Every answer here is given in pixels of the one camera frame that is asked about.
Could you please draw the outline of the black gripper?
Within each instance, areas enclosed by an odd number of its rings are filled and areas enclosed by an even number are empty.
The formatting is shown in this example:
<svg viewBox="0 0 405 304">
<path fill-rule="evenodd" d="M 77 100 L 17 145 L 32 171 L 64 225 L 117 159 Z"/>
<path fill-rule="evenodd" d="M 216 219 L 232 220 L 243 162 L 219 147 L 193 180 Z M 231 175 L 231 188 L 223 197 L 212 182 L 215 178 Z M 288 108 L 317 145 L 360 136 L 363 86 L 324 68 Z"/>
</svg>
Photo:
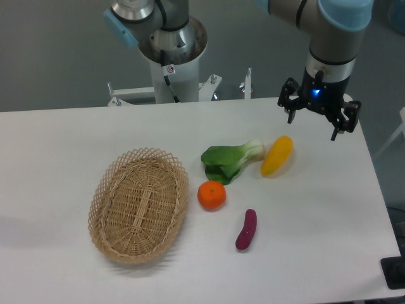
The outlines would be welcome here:
<svg viewBox="0 0 405 304">
<path fill-rule="evenodd" d="M 339 82 L 324 82 L 325 77 L 322 75 L 321 78 L 316 78 L 305 69 L 301 86 L 289 77 L 282 86 L 277 105 L 288 114 L 288 124 L 293 122 L 296 111 L 304 108 L 321 115 L 335 115 L 330 138 L 335 141 L 338 134 L 354 132 L 362 103 L 356 100 L 344 101 L 350 77 Z"/>
</svg>

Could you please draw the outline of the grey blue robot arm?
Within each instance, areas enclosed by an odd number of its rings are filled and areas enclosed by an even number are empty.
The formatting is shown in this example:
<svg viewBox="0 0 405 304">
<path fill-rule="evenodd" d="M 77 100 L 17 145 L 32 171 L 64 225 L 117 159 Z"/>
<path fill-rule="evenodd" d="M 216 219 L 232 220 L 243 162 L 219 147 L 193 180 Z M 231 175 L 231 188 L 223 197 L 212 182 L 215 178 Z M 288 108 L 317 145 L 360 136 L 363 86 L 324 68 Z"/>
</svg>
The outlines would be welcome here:
<svg viewBox="0 0 405 304">
<path fill-rule="evenodd" d="M 311 37 L 301 82 L 287 79 L 278 105 L 293 121 L 303 108 L 323 115 L 335 134 L 352 132 L 361 103 L 344 101 L 344 93 L 371 20 L 372 1 L 258 1 L 268 14 Z M 187 1 L 112 1 L 103 14 L 114 36 L 125 46 L 146 47 L 158 66 L 162 103 L 188 101 L 175 84 L 175 69 L 199 56 L 206 38 L 197 31 Z"/>
</svg>

